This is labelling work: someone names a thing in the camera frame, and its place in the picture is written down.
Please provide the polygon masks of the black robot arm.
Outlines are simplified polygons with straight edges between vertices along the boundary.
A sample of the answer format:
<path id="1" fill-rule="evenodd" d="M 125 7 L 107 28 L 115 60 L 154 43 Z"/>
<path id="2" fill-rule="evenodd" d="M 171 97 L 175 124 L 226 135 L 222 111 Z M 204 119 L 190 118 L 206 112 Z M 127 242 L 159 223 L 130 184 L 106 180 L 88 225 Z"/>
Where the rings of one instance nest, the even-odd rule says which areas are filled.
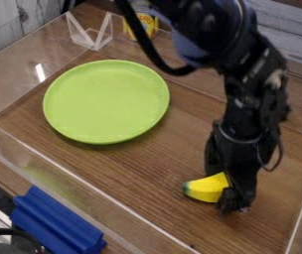
<path id="1" fill-rule="evenodd" d="M 280 123 L 288 118 L 288 63 L 257 28 L 256 11 L 245 0 L 146 0 L 147 9 L 171 27 L 185 65 L 162 59 L 129 0 L 114 0 L 139 46 L 165 72 L 181 76 L 212 68 L 225 78 L 226 112 L 213 124 L 205 151 L 206 175 L 226 176 L 216 201 L 222 214 L 250 208 L 257 174 L 270 172 L 284 150 Z"/>

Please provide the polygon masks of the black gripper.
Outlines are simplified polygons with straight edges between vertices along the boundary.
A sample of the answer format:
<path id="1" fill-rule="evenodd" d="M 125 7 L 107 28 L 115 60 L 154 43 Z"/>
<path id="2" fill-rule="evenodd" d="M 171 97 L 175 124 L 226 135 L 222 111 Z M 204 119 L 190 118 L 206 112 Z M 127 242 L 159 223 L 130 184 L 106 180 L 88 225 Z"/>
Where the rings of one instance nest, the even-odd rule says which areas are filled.
<path id="1" fill-rule="evenodd" d="M 278 156 L 273 168 L 266 168 L 274 149 L 281 153 L 280 130 L 264 131 L 250 139 L 236 139 L 222 122 L 214 122 L 205 150 L 205 171 L 208 177 L 225 173 L 230 184 L 216 204 L 221 214 L 250 208 L 256 199 L 258 171 L 273 171 L 281 163 L 283 156 Z"/>

